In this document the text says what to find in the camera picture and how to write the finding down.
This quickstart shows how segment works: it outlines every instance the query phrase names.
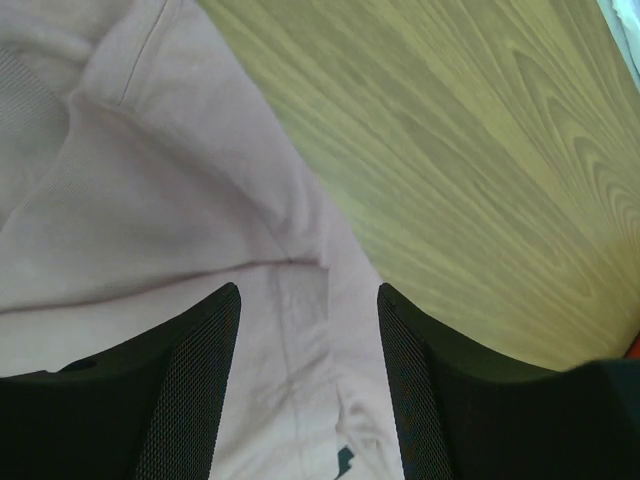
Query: pink sweatshirt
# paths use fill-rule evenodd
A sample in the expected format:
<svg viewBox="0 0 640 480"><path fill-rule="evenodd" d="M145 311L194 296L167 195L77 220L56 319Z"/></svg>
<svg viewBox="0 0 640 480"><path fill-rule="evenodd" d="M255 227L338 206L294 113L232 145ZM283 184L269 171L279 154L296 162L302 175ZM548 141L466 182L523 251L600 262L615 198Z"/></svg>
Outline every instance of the pink sweatshirt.
<svg viewBox="0 0 640 480"><path fill-rule="evenodd" d="M191 0L0 0L0 376L234 282L212 479L401 479L380 278Z"/></svg>

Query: red object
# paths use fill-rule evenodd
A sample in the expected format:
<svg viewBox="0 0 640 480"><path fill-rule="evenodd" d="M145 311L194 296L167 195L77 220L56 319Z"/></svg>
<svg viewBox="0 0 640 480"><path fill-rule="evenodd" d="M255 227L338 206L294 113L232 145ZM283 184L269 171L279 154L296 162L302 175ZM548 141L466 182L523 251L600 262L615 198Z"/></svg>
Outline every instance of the red object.
<svg viewBox="0 0 640 480"><path fill-rule="evenodd" d="M631 348L627 352L627 358L640 358L640 335L636 337L631 345Z"/></svg>

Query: black object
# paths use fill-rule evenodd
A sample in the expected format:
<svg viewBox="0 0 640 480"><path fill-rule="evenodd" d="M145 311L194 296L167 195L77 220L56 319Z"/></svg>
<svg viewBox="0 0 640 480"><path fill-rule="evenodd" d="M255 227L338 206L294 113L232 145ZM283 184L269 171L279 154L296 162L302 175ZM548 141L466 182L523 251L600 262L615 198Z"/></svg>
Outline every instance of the black object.
<svg viewBox="0 0 640 480"><path fill-rule="evenodd" d="M60 372L0 379L0 479L208 480L239 317L228 284Z"/></svg>
<svg viewBox="0 0 640 480"><path fill-rule="evenodd" d="M490 350L390 285L382 345L406 480L640 478L640 361L551 372Z"/></svg>
<svg viewBox="0 0 640 480"><path fill-rule="evenodd" d="M342 450L340 450L338 452L338 476L336 477L336 480L338 480L339 478L342 478L342 476L344 474L346 474L349 470L351 470L351 460L353 460L353 458L355 457L355 455L353 454L353 452L351 451L351 449L349 447L344 447Z"/></svg>

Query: light pink fabric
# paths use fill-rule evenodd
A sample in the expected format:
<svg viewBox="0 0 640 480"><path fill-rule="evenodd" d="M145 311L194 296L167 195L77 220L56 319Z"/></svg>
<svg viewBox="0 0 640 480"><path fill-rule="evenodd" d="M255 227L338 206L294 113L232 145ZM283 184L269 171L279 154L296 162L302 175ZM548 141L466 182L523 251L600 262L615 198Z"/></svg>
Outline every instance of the light pink fabric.
<svg viewBox="0 0 640 480"><path fill-rule="evenodd" d="M211 478L333 480L345 442L345 480L402 478L380 279L206 14L13 3L0 42L65 100L69 127L0 224L0 375L56 370L235 282Z"/></svg>

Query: wooden surface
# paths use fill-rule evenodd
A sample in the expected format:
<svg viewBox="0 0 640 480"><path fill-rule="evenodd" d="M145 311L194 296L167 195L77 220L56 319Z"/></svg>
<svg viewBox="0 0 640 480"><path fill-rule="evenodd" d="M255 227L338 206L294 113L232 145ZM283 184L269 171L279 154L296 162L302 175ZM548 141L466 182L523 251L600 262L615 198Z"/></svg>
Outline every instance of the wooden surface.
<svg viewBox="0 0 640 480"><path fill-rule="evenodd" d="M551 368L640 329L640 95L595 0L204 0L383 277Z"/></svg>

